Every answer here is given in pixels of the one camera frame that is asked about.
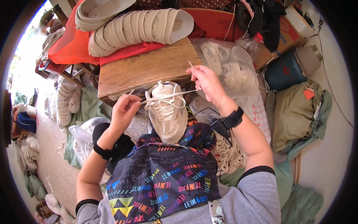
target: white wall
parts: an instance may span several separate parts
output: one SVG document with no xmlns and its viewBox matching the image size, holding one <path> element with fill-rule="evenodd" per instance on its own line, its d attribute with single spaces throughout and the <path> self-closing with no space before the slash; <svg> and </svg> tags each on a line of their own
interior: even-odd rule
<svg viewBox="0 0 358 224">
<path fill-rule="evenodd" d="M 318 31 L 318 11 L 307 0 L 304 0 L 302 5 L 303 12 L 308 12 L 316 31 Z M 312 79 L 334 95 L 349 122 L 354 124 L 352 87 L 342 52 L 332 31 L 326 24 L 322 26 L 319 36 L 322 41 L 328 79 L 323 64 L 314 73 Z M 306 43 L 306 45 L 314 44 L 320 49 L 320 41 L 317 36 L 312 37 Z M 333 107 L 327 120 L 324 140 L 318 139 L 302 151 L 299 184 L 313 188 L 324 198 L 323 206 L 316 215 L 316 223 L 319 223 L 324 217 L 341 186 L 352 148 L 353 132 L 353 128 L 346 121 L 333 99 Z"/>
<path fill-rule="evenodd" d="M 41 201 L 36 200 L 35 197 L 30 197 L 30 194 L 25 187 L 24 176 L 22 175 L 21 170 L 20 170 L 18 163 L 16 161 L 16 148 L 14 148 L 13 145 L 9 145 L 9 147 L 7 148 L 7 151 L 8 151 L 9 165 L 10 165 L 11 173 L 13 175 L 16 187 L 17 187 L 26 207 L 29 209 L 29 211 L 33 215 L 36 212 L 36 205 L 41 203 Z"/>
</svg>

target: shoe tongue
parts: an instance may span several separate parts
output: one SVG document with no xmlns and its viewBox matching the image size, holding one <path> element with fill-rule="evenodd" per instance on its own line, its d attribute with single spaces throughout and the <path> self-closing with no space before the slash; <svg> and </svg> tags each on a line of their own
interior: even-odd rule
<svg viewBox="0 0 358 224">
<path fill-rule="evenodd" d="M 174 93 L 174 86 L 168 83 L 158 82 L 158 86 L 152 91 L 152 97 L 170 95 Z"/>
</svg>

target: wristwatch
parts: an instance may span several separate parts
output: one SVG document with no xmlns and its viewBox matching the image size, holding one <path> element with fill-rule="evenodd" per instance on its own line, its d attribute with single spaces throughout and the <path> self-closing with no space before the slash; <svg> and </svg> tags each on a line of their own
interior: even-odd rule
<svg viewBox="0 0 358 224">
<path fill-rule="evenodd" d="M 225 128 L 229 130 L 230 128 L 236 127 L 242 122 L 242 115 L 244 111 L 239 107 L 237 111 L 232 112 L 229 116 L 221 118 L 220 121 L 223 123 Z"/>
<path fill-rule="evenodd" d="M 113 150 L 109 150 L 109 149 L 104 150 L 101 147 L 99 147 L 97 144 L 94 144 L 93 150 L 97 152 L 100 156 L 102 156 L 102 158 L 105 160 L 110 160 L 110 158 L 112 158 L 113 156 Z"/>
</svg>

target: shoelace aglet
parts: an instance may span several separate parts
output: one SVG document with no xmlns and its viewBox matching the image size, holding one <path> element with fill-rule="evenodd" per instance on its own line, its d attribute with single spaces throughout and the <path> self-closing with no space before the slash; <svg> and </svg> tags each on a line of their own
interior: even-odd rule
<svg viewBox="0 0 358 224">
<path fill-rule="evenodd" d="M 191 67 L 194 67 L 193 64 L 189 61 Z M 201 86 L 199 85 L 199 90 L 201 90 Z"/>
</svg>

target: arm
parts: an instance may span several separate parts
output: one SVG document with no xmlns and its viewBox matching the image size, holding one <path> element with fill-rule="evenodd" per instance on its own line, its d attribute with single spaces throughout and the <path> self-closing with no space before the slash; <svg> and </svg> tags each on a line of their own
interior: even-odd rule
<svg viewBox="0 0 358 224">
<path fill-rule="evenodd" d="M 195 81 L 196 89 L 201 88 L 204 91 L 206 100 L 218 108 L 221 116 L 226 117 L 237 110 L 237 104 L 226 95 L 214 71 L 199 65 L 188 69 L 187 73 L 192 73 L 192 81 Z M 245 113 L 242 122 L 232 128 L 232 131 L 247 155 L 245 171 L 257 166 L 274 168 L 271 148 L 265 136 Z"/>
<path fill-rule="evenodd" d="M 132 118 L 140 108 L 140 101 L 139 97 L 127 94 L 123 94 L 118 99 L 112 110 L 111 124 L 97 141 L 99 147 L 105 150 L 112 150 L 114 144 L 124 130 L 127 129 Z M 84 199 L 95 199 L 97 201 L 103 199 L 99 183 L 107 162 L 94 150 L 91 151 L 77 177 L 77 203 Z"/>
</svg>

